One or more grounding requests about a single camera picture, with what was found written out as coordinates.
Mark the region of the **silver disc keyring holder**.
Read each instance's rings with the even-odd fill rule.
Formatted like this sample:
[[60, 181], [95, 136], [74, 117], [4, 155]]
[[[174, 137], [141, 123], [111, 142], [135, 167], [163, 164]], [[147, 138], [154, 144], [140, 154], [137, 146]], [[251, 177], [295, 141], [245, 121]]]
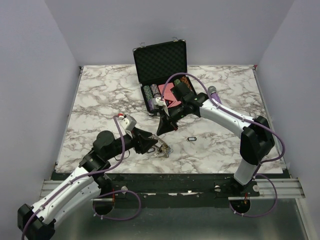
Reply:
[[154, 153], [154, 156], [157, 158], [168, 158], [173, 149], [157, 135], [153, 134], [151, 138], [157, 140], [157, 143], [151, 147], [148, 153]]

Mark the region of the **key with black tag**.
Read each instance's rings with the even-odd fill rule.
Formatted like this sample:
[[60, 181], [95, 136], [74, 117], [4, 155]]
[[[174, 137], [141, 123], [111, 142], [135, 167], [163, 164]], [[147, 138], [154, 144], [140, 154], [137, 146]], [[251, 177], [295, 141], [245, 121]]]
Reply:
[[187, 141], [188, 141], [188, 142], [195, 142], [195, 141], [197, 141], [197, 137], [195, 137], [195, 136], [190, 136], [190, 137], [187, 138]]

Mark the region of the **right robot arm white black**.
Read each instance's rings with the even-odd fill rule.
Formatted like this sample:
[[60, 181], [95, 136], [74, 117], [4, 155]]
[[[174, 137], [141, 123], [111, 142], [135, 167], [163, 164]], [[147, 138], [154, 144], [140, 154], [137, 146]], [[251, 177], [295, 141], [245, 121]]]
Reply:
[[206, 93], [195, 94], [182, 82], [174, 86], [171, 92], [180, 102], [175, 107], [167, 107], [166, 101], [160, 97], [155, 99], [160, 115], [156, 134], [160, 136], [176, 131], [178, 121], [190, 114], [210, 120], [231, 131], [240, 139], [239, 152], [242, 160], [233, 175], [230, 191], [236, 196], [243, 195], [247, 192], [248, 183], [258, 165], [275, 146], [268, 120], [263, 116], [252, 118], [229, 108], [223, 109], [219, 102], [212, 103]]

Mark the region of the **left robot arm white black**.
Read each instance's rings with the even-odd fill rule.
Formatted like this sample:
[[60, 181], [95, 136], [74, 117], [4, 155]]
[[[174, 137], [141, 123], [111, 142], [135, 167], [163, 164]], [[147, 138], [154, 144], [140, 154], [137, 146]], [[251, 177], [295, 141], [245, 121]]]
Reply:
[[49, 240], [58, 225], [74, 210], [96, 197], [107, 197], [113, 190], [105, 172], [112, 170], [109, 160], [134, 149], [148, 152], [158, 140], [152, 133], [133, 128], [131, 134], [115, 138], [111, 131], [100, 132], [93, 147], [79, 166], [44, 198], [33, 205], [23, 204], [17, 211], [17, 226], [22, 239]]

